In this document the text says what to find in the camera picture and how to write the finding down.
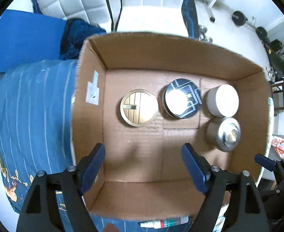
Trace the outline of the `person's hand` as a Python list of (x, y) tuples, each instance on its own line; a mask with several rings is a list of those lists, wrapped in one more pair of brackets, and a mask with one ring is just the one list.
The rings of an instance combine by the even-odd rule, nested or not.
[(103, 228), (103, 232), (119, 232), (118, 228), (112, 224), (112, 223), (108, 223), (104, 228)]

